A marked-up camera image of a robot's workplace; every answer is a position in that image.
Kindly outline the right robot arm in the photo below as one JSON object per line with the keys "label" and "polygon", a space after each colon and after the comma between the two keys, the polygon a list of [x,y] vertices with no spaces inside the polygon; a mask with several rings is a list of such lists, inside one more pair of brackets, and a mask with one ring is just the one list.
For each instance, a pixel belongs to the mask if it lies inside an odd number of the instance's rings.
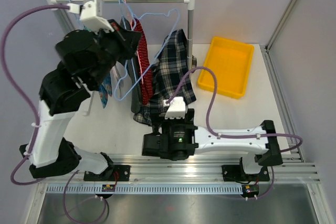
{"label": "right robot arm", "polygon": [[142,155],[171,161],[183,161],[190,156],[209,152],[245,152],[239,160],[238,173],[250,180],[263,167],[283,164],[275,126],[272,120],[244,130],[209,129],[194,124],[194,109],[187,109],[182,117],[171,113],[152,116],[152,133],[145,134]]}

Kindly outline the blue floral skirt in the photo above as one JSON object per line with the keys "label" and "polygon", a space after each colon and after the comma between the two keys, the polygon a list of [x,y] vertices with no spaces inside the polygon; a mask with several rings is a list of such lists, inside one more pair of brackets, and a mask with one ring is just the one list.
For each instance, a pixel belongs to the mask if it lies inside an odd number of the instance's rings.
{"label": "blue floral skirt", "polygon": [[108,104],[109,97],[112,97],[112,81],[111,81],[111,72],[108,72],[99,85],[98,93],[101,101],[102,108],[105,109]]}

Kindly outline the dark grey dotted skirt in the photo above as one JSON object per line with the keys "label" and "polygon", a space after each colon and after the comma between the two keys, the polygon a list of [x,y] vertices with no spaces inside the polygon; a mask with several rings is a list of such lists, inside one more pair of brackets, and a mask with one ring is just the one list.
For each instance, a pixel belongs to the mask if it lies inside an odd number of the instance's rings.
{"label": "dark grey dotted skirt", "polygon": [[[131,30],[131,25],[129,21],[122,17],[120,21],[120,26],[126,30]],[[127,63],[127,74],[131,79],[131,84],[134,84],[138,78],[140,73],[140,66],[136,57],[133,57],[127,61],[120,62],[123,66]],[[136,114],[140,111],[142,106],[142,94],[141,94],[141,87],[140,82],[136,84],[136,86],[131,91],[131,112]]]}

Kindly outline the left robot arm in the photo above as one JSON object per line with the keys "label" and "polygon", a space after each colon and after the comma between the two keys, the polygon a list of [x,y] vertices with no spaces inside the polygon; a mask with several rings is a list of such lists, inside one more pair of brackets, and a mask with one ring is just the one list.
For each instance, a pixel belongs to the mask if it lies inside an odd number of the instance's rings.
{"label": "left robot arm", "polygon": [[109,180],[114,163],[103,152],[84,151],[64,137],[66,128],[83,101],[97,91],[117,62],[131,59],[142,37],[115,20],[110,31],[74,30],[55,46],[57,68],[46,74],[39,90],[37,136],[20,147],[30,161],[35,179],[56,177],[76,170]]}

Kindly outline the plaid skirt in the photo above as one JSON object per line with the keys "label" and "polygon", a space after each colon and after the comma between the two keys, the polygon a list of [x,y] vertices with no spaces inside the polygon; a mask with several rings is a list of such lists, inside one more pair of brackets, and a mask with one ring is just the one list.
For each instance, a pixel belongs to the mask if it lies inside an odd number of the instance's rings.
{"label": "plaid skirt", "polygon": [[145,125],[152,125],[152,114],[167,111],[163,101],[174,94],[180,80],[188,72],[187,38],[183,29],[172,32],[151,70],[153,97],[133,116],[133,120]]}

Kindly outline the white skirt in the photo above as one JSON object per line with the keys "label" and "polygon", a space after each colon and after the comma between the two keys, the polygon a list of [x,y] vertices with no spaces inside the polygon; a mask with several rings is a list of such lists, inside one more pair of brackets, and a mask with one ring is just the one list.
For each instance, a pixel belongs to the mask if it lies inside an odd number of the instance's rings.
{"label": "white skirt", "polygon": [[111,69],[111,88],[114,97],[120,99],[122,97],[123,80],[116,66]]}

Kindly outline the red dotted skirt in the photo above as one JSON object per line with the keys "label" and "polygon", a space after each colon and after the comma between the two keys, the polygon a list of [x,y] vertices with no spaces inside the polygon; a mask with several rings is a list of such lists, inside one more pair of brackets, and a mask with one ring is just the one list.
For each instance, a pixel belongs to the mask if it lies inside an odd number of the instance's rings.
{"label": "red dotted skirt", "polygon": [[[139,64],[140,64],[140,75],[142,75],[146,69],[150,66],[148,58],[148,45],[144,30],[140,21],[137,18],[133,19],[133,28],[134,31],[139,31],[142,34],[141,40],[138,46],[139,52]],[[151,68],[148,69],[146,74],[140,80],[141,94],[142,94],[142,104],[147,105],[150,99],[153,97],[153,73]]]}

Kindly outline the pink hanger of red skirt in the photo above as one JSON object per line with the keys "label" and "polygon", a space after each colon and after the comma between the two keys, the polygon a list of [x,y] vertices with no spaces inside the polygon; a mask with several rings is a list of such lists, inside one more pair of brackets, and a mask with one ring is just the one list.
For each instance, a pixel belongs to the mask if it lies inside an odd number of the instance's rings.
{"label": "pink hanger of red skirt", "polygon": [[[131,7],[127,4],[127,0],[124,0],[124,4],[125,4],[125,6],[128,9],[127,20],[130,23],[131,30],[133,30],[133,26],[132,26],[133,25],[133,14],[132,14],[133,12],[131,10]],[[136,50],[135,56],[137,57],[135,59],[138,59],[138,61],[139,61],[139,52],[138,52],[138,50]]]}

